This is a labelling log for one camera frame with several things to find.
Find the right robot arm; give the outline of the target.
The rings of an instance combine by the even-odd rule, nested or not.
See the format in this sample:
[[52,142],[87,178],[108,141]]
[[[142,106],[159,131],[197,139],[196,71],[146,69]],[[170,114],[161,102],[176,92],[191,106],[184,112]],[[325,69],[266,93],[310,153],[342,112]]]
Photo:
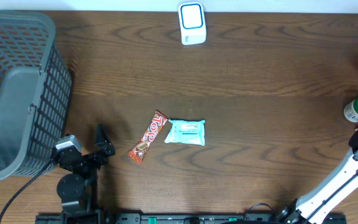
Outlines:
[[358,129],[341,163],[312,191],[285,207],[280,223],[322,224],[330,211],[358,188]]

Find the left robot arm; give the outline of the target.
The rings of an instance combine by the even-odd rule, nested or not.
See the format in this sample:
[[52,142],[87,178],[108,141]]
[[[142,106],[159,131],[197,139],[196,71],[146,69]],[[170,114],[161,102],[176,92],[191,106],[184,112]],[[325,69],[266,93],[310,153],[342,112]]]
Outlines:
[[116,152],[102,124],[96,128],[94,145],[96,152],[83,155],[79,140],[67,135],[52,149],[53,162],[70,172],[57,184],[61,223],[111,223],[109,212],[98,205],[98,171]]

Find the red Top chocolate bar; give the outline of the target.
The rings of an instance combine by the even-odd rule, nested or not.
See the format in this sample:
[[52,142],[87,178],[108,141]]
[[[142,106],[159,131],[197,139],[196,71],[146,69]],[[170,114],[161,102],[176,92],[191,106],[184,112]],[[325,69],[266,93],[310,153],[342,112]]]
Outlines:
[[139,142],[128,152],[128,156],[135,160],[138,164],[141,164],[147,151],[149,150],[150,145],[154,142],[167,121],[168,117],[161,113],[159,110],[156,110],[154,117],[152,118],[144,135],[141,137]]

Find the teal wet wipes pack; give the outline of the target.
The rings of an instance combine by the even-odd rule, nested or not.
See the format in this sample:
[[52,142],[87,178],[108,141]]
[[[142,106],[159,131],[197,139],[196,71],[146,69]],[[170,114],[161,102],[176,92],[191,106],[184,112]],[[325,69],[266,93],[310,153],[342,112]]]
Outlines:
[[172,124],[172,127],[164,143],[205,145],[205,120],[185,121],[170,119],[169,122]]

